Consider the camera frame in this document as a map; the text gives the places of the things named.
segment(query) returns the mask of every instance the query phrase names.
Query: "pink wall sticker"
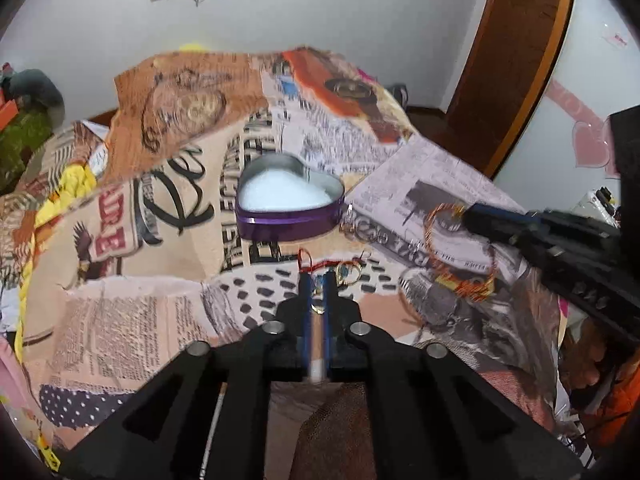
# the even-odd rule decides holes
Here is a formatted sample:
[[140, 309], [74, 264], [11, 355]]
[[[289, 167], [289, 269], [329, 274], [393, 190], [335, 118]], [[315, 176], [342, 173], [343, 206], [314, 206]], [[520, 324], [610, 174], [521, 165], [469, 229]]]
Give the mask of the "pink wall sticker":
[[575, 165], [578, 168], [604, 168], [607, 178], [620, 178], [616, 170], [609, 119], [598, 117], [556, 79], [549, 81], [545, 96], [575, 121], [572, 131]]

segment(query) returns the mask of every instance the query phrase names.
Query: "wooden door trim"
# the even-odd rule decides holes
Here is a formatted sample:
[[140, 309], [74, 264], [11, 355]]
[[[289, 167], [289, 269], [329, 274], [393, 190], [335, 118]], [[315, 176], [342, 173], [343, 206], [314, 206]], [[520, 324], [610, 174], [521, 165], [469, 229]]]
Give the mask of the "wooden door trim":
[[482, 12], [482, 18], [480, 18], [480, 23], [478, 24], [478, 31], [476, 32], [476, 38], [474, 39], [474, 43], [471, 46], [471, 51], [469, 52], [469, 56], [466, 59], [465, 67], [462, 70], [462, 74], [460, 75], [460, 80], [458, 81], [458, 86], [456, 86], [456, 91], [453, 92], [453, 97], [451, 98], [451, 102], [447, 107], [447, 115], [451, 114], [452, 111], [456, 108], [458, 104], [458, 100], [460, 99], [460, 93], [464, 88], [465, 82], [471, 72], [474, 61], [476, 60], [476, 56], [478, 55], [478, 50], [480, 50], [480, 44], [482, 37], [486, 31], [486, 28], [489, 25], [489, 21], [491, 19], [491, 12], [494, 8], [495, 0], [486, 0], [484, 4], [484, 11]]
[[533, 78], [533, 83], [531, 84], [529, 91], [520, 106], [520, 110], [518, 110], [518, 113], [513, 120], [513, 123], [511, 123], [507, 134], [495, 150], [489, 164], [484, 168], [483, 173], [490, 178], [493, 178], [495, 173], [497, 173], [498, 169], [506, 159], [507, 154], [511, 150], [511, 147], [524, 131], [530, 117], [535, 111], [536, 105], [542, 98], [542, 94], [545, 91], [546, 84], [551, 77], [551, 73], [553, 72], [553, 68], [556, 64], [556, 59], [560, 53], [573, 6], [574, 0], [560, 0], [558, 3], [558, 11], [556, 12], [556, 18], [551, 29], [551, 35], [549, 35], [549, 41], [546, 44], [545, 53], [542, 56], [536, 75]]

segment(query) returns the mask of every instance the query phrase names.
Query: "brown wooden door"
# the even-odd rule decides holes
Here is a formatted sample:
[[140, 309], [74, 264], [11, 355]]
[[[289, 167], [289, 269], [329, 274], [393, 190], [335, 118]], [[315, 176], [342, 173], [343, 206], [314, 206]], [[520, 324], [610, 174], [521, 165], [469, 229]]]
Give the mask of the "brown wooden door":
[[553, 68], [572, 0], [487, 0], [446, 115], [445, 148], [492, 176]]

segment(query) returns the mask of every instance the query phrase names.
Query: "purple heart-shaped box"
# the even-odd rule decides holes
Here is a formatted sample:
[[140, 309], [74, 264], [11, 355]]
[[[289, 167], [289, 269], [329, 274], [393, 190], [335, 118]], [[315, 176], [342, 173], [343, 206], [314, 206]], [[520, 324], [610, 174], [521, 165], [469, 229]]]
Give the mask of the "purple heart-shaped box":
[[[248, 211], [240, 205], [244, 186], [266, 170], [285, 170], [327, 193], [329, 204], [295, 211]], [[242, 238], [256, 242], [290, 242], [324, 234], [340, 221], [344, 186], [339, 178], [308, 168], [293, 155], [270, 153], [244, 168], [236, 193], [236, 219]]]

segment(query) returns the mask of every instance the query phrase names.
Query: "wall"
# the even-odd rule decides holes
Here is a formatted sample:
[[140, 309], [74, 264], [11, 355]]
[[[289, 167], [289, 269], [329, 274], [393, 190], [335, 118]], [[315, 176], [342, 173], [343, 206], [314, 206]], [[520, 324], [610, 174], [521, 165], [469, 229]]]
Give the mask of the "wall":
[[410, 101], [440, 106], [476, 0], [27, 0], [0, 60], [40, 68], [66, 121], [116, 105], [112, 79], [152, 54], [199, 42], [256, 52], [311, 44], [344, 54]]
[[473, 11], [469, 17], [469, 24], [466, 28], [465, 38], [460, 44], [458, 57], [456, 58], [451, 76], [449, 77], [449, 83], [447, 84], [447, 88], [442, 96], [442, 101], [440, 102], [440, 110], [443, 112], [446, 112], [449, 108], [451, 100], [453, 99], [453, 94], [455, 94], [456, 88], [458, 87], [460, 76], [462, 76], [462, 72], [465, 69], [466, 60], [469, 57], [469, 53], [471, 53], [471, 48], [474, 45], [476, 34], [478, 33], [478, 27], [480, 25], [480, 20], [482, 20], [485, 4], [486, 0], [476, 0], [474, 4]]
[[[627, 45], [605, 39], [615, 34]], [[612, 3], [575, 0], [552, 78], [605, 119], [640, 104], [639, 74], [640, 48]], [[604, 168], [576, 167], [574, 126], [574, 118], [543, 98], [497, 175], [498, 187], [528, 209], [568, 210], [600, 186], [619, 197], [619, 181], [606, 178]]]

